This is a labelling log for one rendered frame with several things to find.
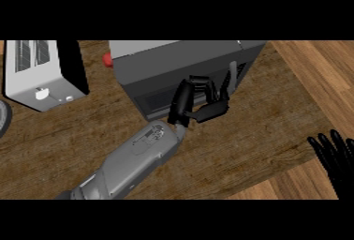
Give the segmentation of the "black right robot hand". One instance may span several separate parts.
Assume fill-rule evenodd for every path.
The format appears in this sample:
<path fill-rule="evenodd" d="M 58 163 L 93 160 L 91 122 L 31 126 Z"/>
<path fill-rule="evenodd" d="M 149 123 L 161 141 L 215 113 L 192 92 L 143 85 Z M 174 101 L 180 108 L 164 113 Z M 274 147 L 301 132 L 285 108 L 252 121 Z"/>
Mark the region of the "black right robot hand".
<path fill-rule="evenodd" d="M 354 139 L 344 139 L 332 129 L 330 138 L 320 133 L 307 141 L 316 151 L 320 164 L 341 200 L 354 201 Z"/>

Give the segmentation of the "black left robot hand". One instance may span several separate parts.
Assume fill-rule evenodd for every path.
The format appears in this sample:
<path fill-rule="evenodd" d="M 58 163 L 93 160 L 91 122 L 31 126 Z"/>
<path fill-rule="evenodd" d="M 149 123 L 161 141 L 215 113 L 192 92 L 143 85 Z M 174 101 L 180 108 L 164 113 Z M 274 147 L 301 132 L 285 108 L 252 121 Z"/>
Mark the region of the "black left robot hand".
<path fill-rule="evenodd" d="M 198 123 L 209 121 L 221 116 L 229 110 L 229 86 L 232 83 L 232 73 L 227 72 L 226 79 L 220 90 L 215 90 L 214 81 L 208 76 L 190 75 L 183 79 L 176 90 L 168 112 L 168 123 L 173 125 L 189 126 L 189 119 L 195 119 Z M 204 92 L 207 96 L 207 105 L 195 112 L 193 95 Z"/>

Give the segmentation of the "dark grey microwave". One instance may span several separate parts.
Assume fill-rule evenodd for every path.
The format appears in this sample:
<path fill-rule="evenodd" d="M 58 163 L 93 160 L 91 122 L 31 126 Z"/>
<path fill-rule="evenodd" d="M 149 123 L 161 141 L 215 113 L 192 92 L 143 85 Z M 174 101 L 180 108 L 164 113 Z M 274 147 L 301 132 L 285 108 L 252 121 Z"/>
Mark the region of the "dark grey microwave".
<path fill-rule="evenodd" d="M 263 40 L 112 40 L 115 77 L 143 118 L 168 115 L 179 84 L 190 75 L 208 76 L 220 85 L 232 61 L 238 88 L 264 46 Z"/>

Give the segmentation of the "red object behind microwave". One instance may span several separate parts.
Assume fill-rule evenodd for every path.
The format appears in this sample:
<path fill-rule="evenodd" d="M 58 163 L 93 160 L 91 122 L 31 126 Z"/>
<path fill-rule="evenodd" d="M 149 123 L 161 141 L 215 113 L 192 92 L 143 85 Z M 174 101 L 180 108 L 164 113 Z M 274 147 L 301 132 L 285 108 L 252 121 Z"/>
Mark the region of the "red object behind microwave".
<path fill-rule="evenodd" d="M 102 63 L 108 68 L 114 67 L 114 61 L 112 61 L 112 56 L 111 56 L 111 52 L 105 53 L 102 56 Z"/>

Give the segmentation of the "silver toaster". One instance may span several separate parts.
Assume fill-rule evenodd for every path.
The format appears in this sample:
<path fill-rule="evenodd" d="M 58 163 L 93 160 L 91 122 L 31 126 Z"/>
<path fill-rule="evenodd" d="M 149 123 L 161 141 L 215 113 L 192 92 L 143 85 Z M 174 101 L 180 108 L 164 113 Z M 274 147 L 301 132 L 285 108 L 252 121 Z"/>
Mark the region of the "silver toaster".
<path fill-rule="evenodd" d="M 89 82 L 75 40 L 6 40 L 3 94 L 38 112 L 86 97 Z"/>

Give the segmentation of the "dark grey round object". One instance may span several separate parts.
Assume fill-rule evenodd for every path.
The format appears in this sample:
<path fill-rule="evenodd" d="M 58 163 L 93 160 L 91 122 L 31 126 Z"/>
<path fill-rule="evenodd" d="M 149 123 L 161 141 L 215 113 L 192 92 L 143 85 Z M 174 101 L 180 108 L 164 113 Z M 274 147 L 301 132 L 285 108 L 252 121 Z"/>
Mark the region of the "dark grey round object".
<path fill-rule="evenodd" d="M 12 106 L 0 99 L 0 138 L 4 136 L 12 122 Z"/>

